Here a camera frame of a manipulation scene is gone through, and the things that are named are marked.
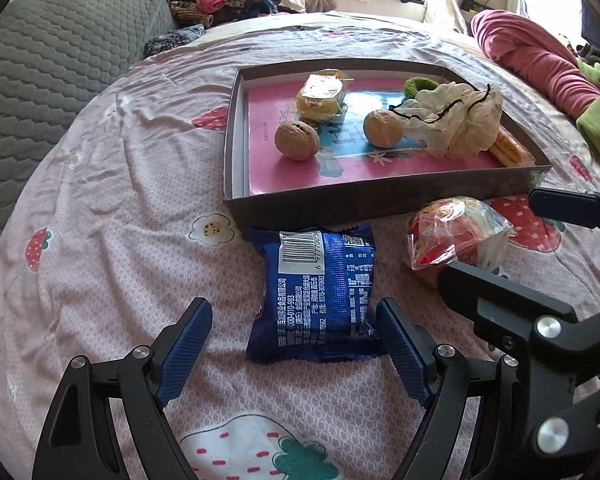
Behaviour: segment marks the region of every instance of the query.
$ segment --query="quilted pillow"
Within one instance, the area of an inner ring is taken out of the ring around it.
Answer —
[[[166,0],[13,0],[3,10],[0,233],[80,110],[174,28]]]

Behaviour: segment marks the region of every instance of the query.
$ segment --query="cardboard box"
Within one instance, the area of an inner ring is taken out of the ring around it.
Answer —
[[[484,200],[526,194],[551,169],[548,158],[528,133],[504,112],[501,125],[536,158],[534,167],[497,167],[495,159],[483,152],[470,161],[440,159],[441,169],[422,172],[433,162],[427,162],[429,155],[423,156],[419,148],[371,151],[369,145],[360,147],[366,140],[351,134],[347,139],[337,138],[342,127],[338,124],[327,124],[326,130],[321,130],[320,143],[330,149],[321,150],[317,160],[288,160],[272,150],[275,131],[281,121],[294,118],[292,90],[301,89],[309,74],[326,68],[343,70],[354,79],[349,91],[353,95],[351,113],[368,104],[372,107],[363,111],[362,118],[373,109],[385,107],[388,100],[399,99],[399,89],[409,77],[467,82],[440,66],[382,59],[304,60],[240,70],[232,91],[224,146],[224,201],[244,236],[253,227],[295,231],[407,213],[456,195]],[[354,92],[356,82],[374,88],[364,88],[358,95]],[[367,90],[372,96],[369,103],[362,95]],[[354,150],[360,152],[351,155],[346,150],[356,143]],[[396,174],[401,171],[411,174]],[[360,174],[370,177],[359,178]]]

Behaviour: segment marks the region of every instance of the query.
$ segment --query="red packaged food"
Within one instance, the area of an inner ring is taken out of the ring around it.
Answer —
[[[466,196],[437,200],[411,219],[408,261],[418,276],[436,285],[449,262],[491,272],[504,261],[513,225],[484,202]]]

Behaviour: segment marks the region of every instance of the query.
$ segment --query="bed sheet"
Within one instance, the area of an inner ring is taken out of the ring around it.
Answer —
[[[214,326],[166,414],[200,478],[240,476],[243,466],[249,478],[291,478],[272,458],[286,436],[319,443],[301,446],[320,450],[315,480],[392,476],[423,412],[388,357],[329,365],[246,361],[264,264],[222,204],[222,117],[236,71],[343,56],[432,62],[480,86],[496,83],[507,113],[554,164],[544,184],[600,189],[600,167],[562,114],[485,60],[470,38],[419,23],[274,16],[218,27],[141,62],[78,115],[27,183],[0,239],[0,460],[16,480],[30,478],[46,411],[71,357],[119,358],[151,342],[195,296],[212,303]],[[567,301],[581,318],[599,312],[600,232],[544,224],[521,198],[494,206],[514,210],[523,234],[509,244],[501,273]],[[393,296],[436,341],[467,356],[496,357],[408,271],[407,221],[372,221],[371,303]],[[210,222],[218,227],[213,236],[204,229]],[[591,381],[582,393],[597,386]],[[447,478],[462,468],[476,408],[468,403]],[[144,478],[119,403],[114,416],[129,473]],[[253,434],[262,439],[246,437]],[[242,458],[228,463],[236,449]],[[254,457],[262,462],[247,467]]]

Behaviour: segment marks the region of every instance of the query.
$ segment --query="walnut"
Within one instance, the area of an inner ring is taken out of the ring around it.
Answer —
[[[308,124],[302,121],[281,123],[276,130],[276,148],[293,160],[307,160],[320,149],[320,137]]]
[[[392,148],[402,139],[402,121],[389,110],[376,110],[365,118],[366,140],[376,148]]]

